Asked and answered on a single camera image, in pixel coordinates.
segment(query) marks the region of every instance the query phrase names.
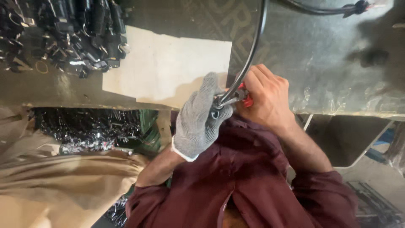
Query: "workbench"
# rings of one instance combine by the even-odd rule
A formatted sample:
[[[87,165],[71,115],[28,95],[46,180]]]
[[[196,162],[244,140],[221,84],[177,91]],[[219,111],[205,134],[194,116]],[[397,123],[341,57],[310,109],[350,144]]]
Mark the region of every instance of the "workbench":
[[[304,1],[322,7],[355,3]],[[387,2],[385,7],[342,18],[308,15],[270,0],[254,63],[264,63],[288,79],[290,109],[295,113],[403,117],[405,30],[392,25],[405,16],[405,2]],[[229,74],[235,74],[252,44],[257,4],[252,0],[134,0],[122,6],[131,9],[127,22],[131,26],[176,37],[232,41]],[[365,53],[373,49],[388,51],[385,64],[362,63]],[[32,62],[32,71],[19,74],[2,72],[0,106],[171,109],[103,91],[99,71],[79,79],[45,64]]]

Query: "white paper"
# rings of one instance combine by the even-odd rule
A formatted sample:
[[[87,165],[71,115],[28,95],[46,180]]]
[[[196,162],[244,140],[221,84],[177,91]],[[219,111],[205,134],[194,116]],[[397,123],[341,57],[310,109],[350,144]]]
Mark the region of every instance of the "white paper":
[[[132,51],[103,74],[105,91],[181,108],[209,72],[226,82],[232,42],[177,38],[127,26]]]

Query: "gray knit glove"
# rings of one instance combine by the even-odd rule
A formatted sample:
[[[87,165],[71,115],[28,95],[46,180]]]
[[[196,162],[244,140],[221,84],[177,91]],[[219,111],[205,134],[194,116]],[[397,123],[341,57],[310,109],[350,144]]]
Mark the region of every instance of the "gray knit glove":
[[[194,161],[218,138],[222,122],[232,115],[232,107],[223,107],[217,119],[210,117],[214,96],[221,93],[216,73],[207,74],[198,92],[194,92],[176,121],[176,134],[172,140],[173,150],[186,161]]]

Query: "wire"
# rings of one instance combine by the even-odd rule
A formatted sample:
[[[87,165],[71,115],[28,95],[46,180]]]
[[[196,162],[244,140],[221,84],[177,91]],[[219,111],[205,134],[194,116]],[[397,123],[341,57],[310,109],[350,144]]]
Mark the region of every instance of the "wire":
[[[223,104],[235,95],[236,90],[241,85],[243,79],[245,78],[246,73],[248,72],[250,65],[252,64],[252,60],[259,44],[260,35],[263,34],[264,26],[266,24],[266,16],[267,16],[267,5],[269,0],[262,0],[261,8],[260,8],[260,18],[258,21],[258,26],[256,29],[256,33],[253,39],[253,44],[250,49],[249,56],[246,60],[245,66],[243,66],[241,73],[236,77],[235,81],[229,87],[229,90],[221,97],[218,97],[214,103],[213,107],[216,109],[221,109]]]
[[[318,15],[336,15],[336,14],[361,14],[365,12],[370,4],[368,1],[360,0],[356,2],[356,4],[348,4],[343,6],[342,8],[318,8],[310,5],[303,4],[301,2],[297,2],[295,0],[284,0],[285,2],[290,3],[291,5],[295,6],[298,9],[318,14]]]

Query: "glove cuff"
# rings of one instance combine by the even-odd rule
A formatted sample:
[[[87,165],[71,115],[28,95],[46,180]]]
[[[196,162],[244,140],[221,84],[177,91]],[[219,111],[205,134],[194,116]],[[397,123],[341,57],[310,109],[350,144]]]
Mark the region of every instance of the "glove cuff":
[[[175,137],[174,136],[172,137],[172,150],[173,150],[173,152],[180,155],[180,157],[184,158],[188,162],[192,162],[198,158],[198,155],[195,158],[189,158],[189,157],[185,156],[184,154],[182,154],[179,150],[177,150],[175,147]]]

